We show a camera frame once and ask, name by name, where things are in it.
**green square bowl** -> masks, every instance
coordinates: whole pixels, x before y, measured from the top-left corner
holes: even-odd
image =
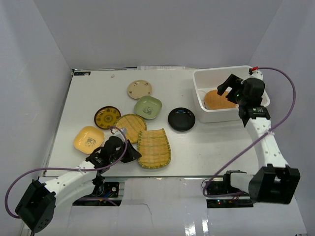
[[[134,106],[134,111],[144,119],[154,119],[158,116],[161,108],[162,103],[160,100],[151,96],[143,96]]]

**white plastic container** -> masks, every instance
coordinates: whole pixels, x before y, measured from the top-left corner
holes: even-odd
[[[197,116],[202,123],[221,122],[240,119],[238,116],[238,107],[220,110],[208,110],[204,103],[204,97],[207,92],[216,90],[217,87],[222,84],[230,74],[234,74],[240,78],[247,79],[248,65],[234,66],[234,67],[222,67],[213,69],[196,70],[193,73],[194,90],[192,92],[195,107],[197,110]],[[266,91],[263,94],[261,105],[267,107],[270,103],[269,97]]]

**yellow square plate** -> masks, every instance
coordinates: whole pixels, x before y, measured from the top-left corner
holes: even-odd
[[[85,126],[73,141],[73,145],[79,151],[85,154],[91,154],[96,148],[104,142],[104,133],[93,127]]]

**black plate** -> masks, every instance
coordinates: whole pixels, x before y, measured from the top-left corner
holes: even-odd
[[[176,108],[168,115],[168,123],[177,131],[184,132],[190,130],[195,122],[195,115],[187,108]]]

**white wall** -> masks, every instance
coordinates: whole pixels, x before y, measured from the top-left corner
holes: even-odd
[[[5,192],[42,166],[71,71],[32,0],[1,0],[0,32],[0,235],[15,236],[22,221],[5,212]],[[11,210],[34,176],[13,189]]]
[[[70,68],[247,64],[282,0],[34,0]]]
[[[291,117],[276,131],[284,157],[301,172],[296,198],[308,231],[315,235],[315,1],[284,0],[253,55],[250,65],[274,66],[295,82]],[[288,111],[292,89],[284,77],[264,71],[273,124]]]

